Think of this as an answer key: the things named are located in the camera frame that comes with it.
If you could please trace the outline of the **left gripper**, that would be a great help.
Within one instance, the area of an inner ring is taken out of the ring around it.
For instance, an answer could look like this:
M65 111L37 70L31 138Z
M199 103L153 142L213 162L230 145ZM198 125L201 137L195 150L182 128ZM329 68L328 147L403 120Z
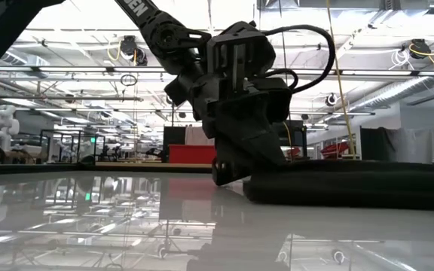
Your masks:
M234 90L222 76L204 75L192 80L179 75L164 91L176 105L189 102L193 118L203 124L205 132L223 130L215 137L216 156L212 162L215 185L223 186L256 172L287 165L272 126L237 126L248 124L251 119L272 123L287 118L292 91L283 79L245 79L242 88Z

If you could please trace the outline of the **black towel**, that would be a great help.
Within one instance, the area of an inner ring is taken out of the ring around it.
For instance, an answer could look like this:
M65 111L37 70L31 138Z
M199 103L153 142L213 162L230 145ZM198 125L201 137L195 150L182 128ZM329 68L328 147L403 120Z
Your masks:
M434 164L305 160L253 172L243 192L265 204L434 210Z

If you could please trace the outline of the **red panel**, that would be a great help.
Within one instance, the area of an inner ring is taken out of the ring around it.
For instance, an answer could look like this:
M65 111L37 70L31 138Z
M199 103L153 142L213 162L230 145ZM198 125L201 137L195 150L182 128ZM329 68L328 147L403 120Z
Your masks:
M169 145L169 162L211 164L216 156L212 145Z

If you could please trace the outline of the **black upright panel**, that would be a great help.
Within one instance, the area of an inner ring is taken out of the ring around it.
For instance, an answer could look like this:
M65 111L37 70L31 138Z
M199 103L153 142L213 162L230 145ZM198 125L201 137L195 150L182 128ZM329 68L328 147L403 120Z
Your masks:
M169 145L185 144L186 128L183 126L165 126L163 139L163 158L164 163L169 162L170 149Z

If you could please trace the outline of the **red storage rack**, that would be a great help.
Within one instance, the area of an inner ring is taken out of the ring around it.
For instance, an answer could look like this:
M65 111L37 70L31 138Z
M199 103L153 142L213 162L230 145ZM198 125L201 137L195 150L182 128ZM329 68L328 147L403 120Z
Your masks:
M335 142L325 146L320 153L325 160L335 160L351 155L352 151L348 142Z

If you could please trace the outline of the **grey curtain partition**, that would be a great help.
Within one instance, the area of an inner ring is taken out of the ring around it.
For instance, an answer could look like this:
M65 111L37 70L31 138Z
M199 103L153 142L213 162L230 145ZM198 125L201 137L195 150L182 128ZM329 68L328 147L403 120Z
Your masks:
M434 163L434 129L360 129L361 157L400 163Z

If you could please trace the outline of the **white humanoid robot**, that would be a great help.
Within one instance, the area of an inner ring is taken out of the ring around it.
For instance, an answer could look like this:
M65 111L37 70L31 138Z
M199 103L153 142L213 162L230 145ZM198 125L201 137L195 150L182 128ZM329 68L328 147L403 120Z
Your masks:
M16 107L0 105L0 148L3 151L11 149L11 139L20 131L20 123L14 118Z

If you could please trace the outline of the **silver ventilation duct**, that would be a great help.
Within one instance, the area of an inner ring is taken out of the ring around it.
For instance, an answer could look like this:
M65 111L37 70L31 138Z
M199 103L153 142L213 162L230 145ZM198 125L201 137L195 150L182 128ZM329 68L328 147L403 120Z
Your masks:
M412 96L416 93L429 90L434 87L433 76L418 76L403 82L392 83L356 101L348 110L358 111L364 108L374 108L389 105L400 99Z

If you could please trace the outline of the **black metal table frame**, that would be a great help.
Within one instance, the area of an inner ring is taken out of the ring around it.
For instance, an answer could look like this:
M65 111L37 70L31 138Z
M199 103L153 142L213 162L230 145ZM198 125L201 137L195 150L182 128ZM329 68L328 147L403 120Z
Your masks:
M72 171L94 171L94 172L165 172L165 173L203 173L212 172L211 165L191 165L175 163L97 163L96 165L84 164L0 164L0 175L24 174L24 173L46 173L46 172L72 172Z

